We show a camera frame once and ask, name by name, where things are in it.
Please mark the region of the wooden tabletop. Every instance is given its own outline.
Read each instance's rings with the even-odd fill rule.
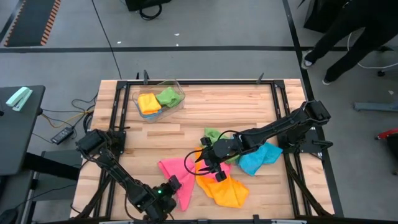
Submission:
[[[98,98],[91,129],[109,128],[117,80],[103,80],[99,87]],[[287,98],[291,110],[305,101],[299,79],[285,80]],[[137,111],[131,97],[141,86],[132,86],[126,116],[126,150],[120,164],[136,179],[150,185],[160,185],[167,179],[157,163],[167,158],[184,158],[194,147],[200,146],[204,128],[242,131],[260,128],[276,120],[271,88],[269,85],[184,85],[186,97],[184,109],[149,124]],[[119,102],[122,107],[123,90]],[[282,97],[279,92],[280,106]],[[121,110],[118,111],[116,124],[119,123]],[[277,144],[276,138],[269,140]],[[333,213],[331,198],[321,160],[301,154],[303,172],[308,189],[323,205]],[[73,207],[82,210],[98,187],[100,168],[91,162],[80,172]],[[204,191],[195,184],[188,210],[181,212],[178,205],[172,212],[175,219],[252,219],[253,214],[260,218],[293,218],[287,174],[284,159],[279,157],[272,165],[263,165],[255,177],[245,174],[239,167],[233,166],[232,178],[242,182],[249,189],[249,196],[243,208],[227,208],[215,204]],[[304,214],[302,198],[296,186],[300,211]],[[129,219],[124,211],[125,191],[116,184],[112,220]],[[101,214],[104,214],[107,192],[104,193]],[[134,207],[127,203],[129,213],[142,218]]]

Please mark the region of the gray floor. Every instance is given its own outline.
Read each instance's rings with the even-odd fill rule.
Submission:
[[[0,2],[0,27],[16,2]],[[299,2],[289,0],[300,45],[310,47],[322,34],[302,28],[308,3],[297,9]],[[150,22],[128,12],[120,1],[95,3],[113,47],[293,46],[280,0],[174,0],[164,6],[159,19]],[[397,45],[398,38],[391,44]],[[338,45],[345,46],[346,39]],[[108,47],[90,0],[62,1],[45,47]],[[327,140],[335,143],[330,156],[343,210],[346,217],[398,221],[398,178],[391,175],[398,162],[382,141],[373,140],[375,134],[396,128],[398,117],[352,109],[354,101],[391,101],[387,91],[398,91],[398,76],[379,78],[374,70],[355,67],[333,85],[323,86],[326,69],[343,54],[330,52],[308,71],[315,98],[322,100],[332,115],[324,129]],[[264,78],[301,77],[293,51],[118,52],[116,58],[123,78],[135,78],[143,69],[151,78],[256,78],[262,72]],[[396,60],[392,52],[372,53],[363,63],[380,66]],[[109,52],[0,54],[0,68],[0,86],[45,85],[42,107],[50,110],[69,110],[72,99],[91,99],[100,80],[118,78]],[[48,115],[67,119],[70,114]],[[34,129],[34,133],[47,139],[58,131],[41,117]],[[78,138],[82,135],[78,125]],[[32,137],[29,151],[39,154],[43,150],[73,148],[73,140],[55,146]],[[66,219],[70,202],[38,204],[34,220]]]

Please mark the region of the pink cloth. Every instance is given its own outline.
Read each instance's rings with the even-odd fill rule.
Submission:
[[[195,176],[189,174],[185,169],[184,159],[164,159],[157,164],[167,179],[175,175],[180,182],[181,188],[176,193],[177,200],[179,201],[181,210],[185,211],[191,200],[193,186],[195,185]],[[187,159],[187,167],[190,171],[195,172],[195,165],[191,159]]]
[[[204,167],[207,167],[207,166],[205,164],[205,161],[202,160],[202,161],[200,161],[200,168],[204,168]],[[228,176],[229,173],[231,172],[231,164],[228,165],[225,162],[221,163],[221,170],[225,172],[226,176]],[[205,177],[212,178],[213,180],[216,180],[216,173],[207,174],[207,175],[205,175]]]

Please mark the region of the clear plastic container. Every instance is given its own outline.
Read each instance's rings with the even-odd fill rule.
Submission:
[[[154,86],[147,86],[148,88],[143,88],[139,91],[136,91],[132,94],[132,100],[136,104],[138,112],[144,120],[146,120],[148,123],[154,123],[159,119],[162,119],[184,107],[184,99],[185,99],[185,93],[182,90],[180,84],[176,80],[165,80],[157,85]],[[150,114],[150,115],[144,115],[141,113],[139,105],[138,105],[138,97],[141,94],[147,94],[147,93],[153,93],[154,95],[160,94],[163,90],[166,88],[171,87],[174,89],[174,91],[180,95],[181,101],[177,106],[174,106],[173,108],[169,108],[168,106],[162,105],[162,112],[159,114]]]

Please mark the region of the white cable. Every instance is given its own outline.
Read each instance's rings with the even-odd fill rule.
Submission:
[[[350,33],[349,36],[348,36],[348,40],[347,40],[347,51],[349,51],[349,40],[350,40],[352,34],[353,34],[353,33]],[[386,69],[386,68],[390,68],[390,67],[393,67],[393,66],[398,65],[398,63],[395,63],[395,64],[393,64],[393,65],[387,65],[387,66],[384,66],[384,67],[366,67],[366,66],[361,65],[360,63],[358,63],[358,65],[359,65],[360,67],[362,67],[362,68],[365,68],[365,69]]]

